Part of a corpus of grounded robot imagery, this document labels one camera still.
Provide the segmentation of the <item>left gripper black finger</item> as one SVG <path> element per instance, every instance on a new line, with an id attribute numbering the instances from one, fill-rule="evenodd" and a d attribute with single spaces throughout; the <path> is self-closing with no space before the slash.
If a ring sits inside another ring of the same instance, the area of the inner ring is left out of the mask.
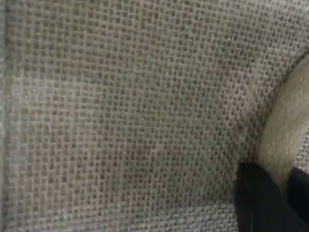
<path id="1" fill-rule="evenodd" d="M 293 168 L 288 180 L 287 199 L 296 213 L 289 221 L 287 232 L 309 231 L 309 174 Z"/>
<path id="2" fill-rule="evenodd" d="M 235 209 L 240 232 L 286 232 L 286 204 L 278 186 L 256 163 L 240 163 Z"/>

